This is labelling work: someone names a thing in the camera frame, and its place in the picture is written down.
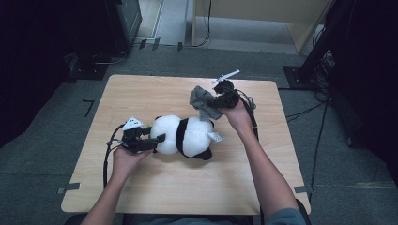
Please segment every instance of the table top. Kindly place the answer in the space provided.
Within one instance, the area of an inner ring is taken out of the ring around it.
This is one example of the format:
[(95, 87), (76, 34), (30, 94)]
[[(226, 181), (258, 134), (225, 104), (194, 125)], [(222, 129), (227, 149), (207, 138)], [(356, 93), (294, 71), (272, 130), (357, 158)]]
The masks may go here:
[[(152, 124), (157, 116), (174, 114), (181, 119), (198, 115), (189, 104), (196, 85), (212, 95), (210, 79), (113, 75), (110, 77), (87, 134), (82, 153), (70, 179), (80, 188), (68, 190), (62, 202), (65, 212), (88, 212), (102, 186), (106, 143), (114, 130), (130, 117)], [(288, 184), (304, 186), (296, 152), (274, 82), (231, 80), (235, 88), (253, 98), (259, 140)], [(116, 209), (118, 213), (258, 215), (249, 162), (238, 135), (223, 116), (214, 131), (225, 139), (212, 142), (210, 160), (185, 158), (181, 154), (152, 154), (127, 181)], [(121, 139), (122, 131), (116, 133)], [(108, 177), (112, 171), (109, 157)], [(295, 193), (311, 211), (307, 194)]]

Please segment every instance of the t-shirt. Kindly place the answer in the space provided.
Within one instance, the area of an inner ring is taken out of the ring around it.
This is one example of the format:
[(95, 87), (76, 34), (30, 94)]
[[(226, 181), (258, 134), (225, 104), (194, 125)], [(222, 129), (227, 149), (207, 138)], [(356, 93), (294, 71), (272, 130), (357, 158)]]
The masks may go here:
[[(305, 225), (304, 218), (299, 210), (294, 208), (282, 209), (271, 215), (267, 225)], [(151, 222), (141, 222), (138, 225), (236, 225), (230, 221), (213, 222), (207, 218), (178, 218), (163, 217), (156, 218)]]

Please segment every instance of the wooden desk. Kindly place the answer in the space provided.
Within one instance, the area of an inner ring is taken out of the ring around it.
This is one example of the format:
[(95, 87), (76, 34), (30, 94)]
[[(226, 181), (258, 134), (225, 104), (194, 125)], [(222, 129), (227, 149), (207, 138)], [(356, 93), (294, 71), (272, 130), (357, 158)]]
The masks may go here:
[[(62, 202), (66, 212), (88, 212), (102, 192), (102, 163), (106, 142), (117, 126), (131, 116), (151, 124), (159, 115), (180, 118), (198, 115), (190, 104), (196, 85), (214, 94), (210, 79), (112, 76), (103, 93), (71, 183)], [(260, 143), (284, 175), (289, 185), (303, 181), (274, 82), (232, 80), (235, 87), (253, 97), (257, 109)], [(181, 154), (153, 154), (125, 185), (117, 207), (119, 213), (258, 215), (259, 203), (243, 144), (223, 116), (215, 121), (215, 131), (225, 136), (213, 142), (209, 161), (189, 159)], [(121, 138), (122, 132), (116, 134)], [(112, 169), (109, 158), (108, 174)], [(296, 194), (308, 212), (307, 194)]]
[[(194, 0), (193, 45), (195, 18), (207, 17), (209, 2), (210, 0)], [(211, 17), (286, 23), (296, 50), (300, 53), (316, 27), (323, 22), (332, 2), (333, 0), (214, 0), (211, 2)]]

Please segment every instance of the white tag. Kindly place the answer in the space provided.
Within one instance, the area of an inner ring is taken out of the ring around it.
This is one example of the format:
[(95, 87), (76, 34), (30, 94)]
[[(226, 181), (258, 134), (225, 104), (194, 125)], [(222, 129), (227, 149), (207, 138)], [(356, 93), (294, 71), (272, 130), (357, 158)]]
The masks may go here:
[(141, 123), (141, 121), (137, 120), (136, 118), (132, 117), (129, 119), (129, 121), (122, 127), (123, 130), (128, 130), (131, 128), (139, 128), (140, 126), (142, 126), (143, 123)]
[(220, 141), (222, 141), (225, 137), (219, 133), (219, 132), (211, 132), (211, 133), (206, 133), (207, 136), (213, 140), (214, 142), (218, 143)]

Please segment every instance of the stuffed animal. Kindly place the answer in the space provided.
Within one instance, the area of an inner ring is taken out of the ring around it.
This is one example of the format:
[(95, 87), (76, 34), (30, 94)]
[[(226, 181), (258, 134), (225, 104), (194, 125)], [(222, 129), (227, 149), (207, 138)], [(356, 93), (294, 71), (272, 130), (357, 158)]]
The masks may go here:
[(223, 139), (221, 134), (212, 132), (213, 128), (213, 122), (199, 116), (181, 120), (176, 115), (164, 115), (156, 118), (150, 137), (166, 134), (165, 141), (158, 144), (157, 152), (171, 155), (179, 151), (186, 158), (209, 160), (212, 157), (211, 140)]

